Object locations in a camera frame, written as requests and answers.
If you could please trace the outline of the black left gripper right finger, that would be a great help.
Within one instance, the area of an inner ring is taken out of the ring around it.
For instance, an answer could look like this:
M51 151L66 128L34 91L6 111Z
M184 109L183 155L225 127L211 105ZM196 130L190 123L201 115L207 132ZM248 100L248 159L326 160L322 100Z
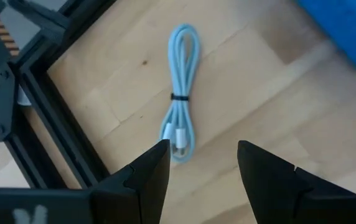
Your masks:
M241 179L258 223L348 223L356 194L239 141Z

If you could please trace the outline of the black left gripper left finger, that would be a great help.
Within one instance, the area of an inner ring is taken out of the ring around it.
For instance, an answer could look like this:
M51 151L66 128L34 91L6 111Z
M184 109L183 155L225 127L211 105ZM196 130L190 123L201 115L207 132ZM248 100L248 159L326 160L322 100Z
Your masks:
M170 142L159 141L93 188L95 223L159 223L170 173Z

